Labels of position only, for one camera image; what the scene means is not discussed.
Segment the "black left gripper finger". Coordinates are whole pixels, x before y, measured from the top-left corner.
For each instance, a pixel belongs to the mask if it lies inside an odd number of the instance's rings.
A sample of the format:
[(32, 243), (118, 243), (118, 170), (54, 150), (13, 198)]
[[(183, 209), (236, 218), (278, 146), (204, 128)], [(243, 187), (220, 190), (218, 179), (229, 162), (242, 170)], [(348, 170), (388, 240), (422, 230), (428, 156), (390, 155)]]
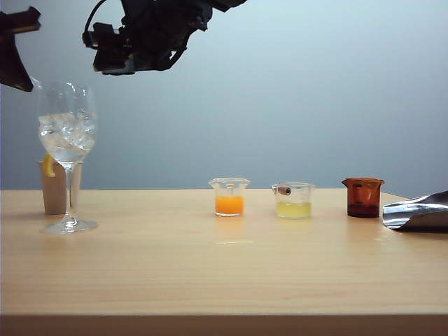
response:
[(23, 92), (31, 92), (34, 88), (20, 59), (13, 34), (1, 36), (1, 84)]

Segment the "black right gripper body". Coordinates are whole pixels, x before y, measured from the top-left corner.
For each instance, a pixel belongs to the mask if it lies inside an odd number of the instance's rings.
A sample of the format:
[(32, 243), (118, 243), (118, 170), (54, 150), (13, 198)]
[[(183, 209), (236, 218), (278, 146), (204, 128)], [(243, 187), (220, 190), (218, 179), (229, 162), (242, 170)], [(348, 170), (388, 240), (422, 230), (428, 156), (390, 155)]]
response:
[(126, 26), (114, 29), (111, 24), (96, 22), (92, 31), (83, 32), (82, 38), (86, 47), (96, 51), (95, 71), (121, 76), (170, 69), (187, 49), (189, 34), (143, 34)]

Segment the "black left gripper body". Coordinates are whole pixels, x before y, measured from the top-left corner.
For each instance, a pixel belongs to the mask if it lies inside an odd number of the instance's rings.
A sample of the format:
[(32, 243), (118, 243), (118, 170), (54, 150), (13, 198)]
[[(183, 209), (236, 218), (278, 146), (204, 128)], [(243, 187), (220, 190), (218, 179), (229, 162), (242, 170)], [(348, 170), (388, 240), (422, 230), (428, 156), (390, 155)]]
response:
[(35, 7), (16, 13), (1, 11), (1, 33), (21, 34), (39, 30), (41, 13)]

